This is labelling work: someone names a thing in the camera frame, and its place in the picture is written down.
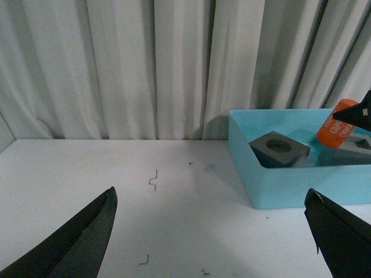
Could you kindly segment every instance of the white curtain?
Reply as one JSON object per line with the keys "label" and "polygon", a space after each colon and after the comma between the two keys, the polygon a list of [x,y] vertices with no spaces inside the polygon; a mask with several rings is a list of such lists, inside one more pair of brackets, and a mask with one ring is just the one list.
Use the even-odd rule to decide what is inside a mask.
{"label": "white curtain", "polygon": [[370,0],[2,0],[0,138],[226,139],[231,109],[361,101],[370,18]]}

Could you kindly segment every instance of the orange object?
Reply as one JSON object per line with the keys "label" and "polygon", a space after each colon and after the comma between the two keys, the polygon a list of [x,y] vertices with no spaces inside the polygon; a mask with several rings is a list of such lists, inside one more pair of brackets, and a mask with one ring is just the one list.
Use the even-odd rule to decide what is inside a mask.
{"label": "orange object", "polygon": [[331,112],[330,116],[327,118],[325,123],[317,132],[317,139],[319,142],[323,143],[323,145],[330,147],[330,148],[338,148],[353,132],[355,126],[344,123],[340,120],[335,120],[332,118],[332,115],[335,112],[344,110],[351,106],[358,104],[358,102],[354,100],[349,100],[343,98],[339,101],[336,105],[334,110]]}

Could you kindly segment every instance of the gray hexagonal block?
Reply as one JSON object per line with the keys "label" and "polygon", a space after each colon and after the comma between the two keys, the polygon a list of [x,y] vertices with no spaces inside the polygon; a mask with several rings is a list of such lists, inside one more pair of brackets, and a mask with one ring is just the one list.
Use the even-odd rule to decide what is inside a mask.
{"label": "gray hexagonal block", "polygon": [[249,144],[265,168],[305,167],[311,150],[310,147],[275,131]]}
{"label": "gray hexagonal block", "polygon": [[371,137],[352,133],[337,149],[323,146],[319,162],[322,166],[371,164]]}

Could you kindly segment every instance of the blue container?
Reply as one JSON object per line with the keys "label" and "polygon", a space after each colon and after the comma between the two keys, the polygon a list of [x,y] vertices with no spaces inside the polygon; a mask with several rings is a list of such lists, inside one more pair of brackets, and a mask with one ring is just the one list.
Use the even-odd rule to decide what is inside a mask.
{"label": "blue container", "polygon": [[[256,209],[304,207],[304,199],[310,188],[338,204],[371,203],[371,165],[319,165],[322,144],[315,135],[331,111],[230,111],[229,149]],[[249,142],[270,131],[277,131],[311,147],[307,166],[268,169],[260,165]],[[362,129],[354,132],[371,134]]]}

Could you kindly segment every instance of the white table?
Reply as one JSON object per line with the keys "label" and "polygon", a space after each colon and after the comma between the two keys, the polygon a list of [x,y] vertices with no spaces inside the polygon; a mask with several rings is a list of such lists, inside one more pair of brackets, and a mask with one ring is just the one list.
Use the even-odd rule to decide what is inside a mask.
{"label": "white table", "polygon": [[[304,208],[252,208],[226,141],[17,140],[0,154],[0,269],[111,186],[100,278],[331,277]],[[346,209],[371,222],[371,205]]]}

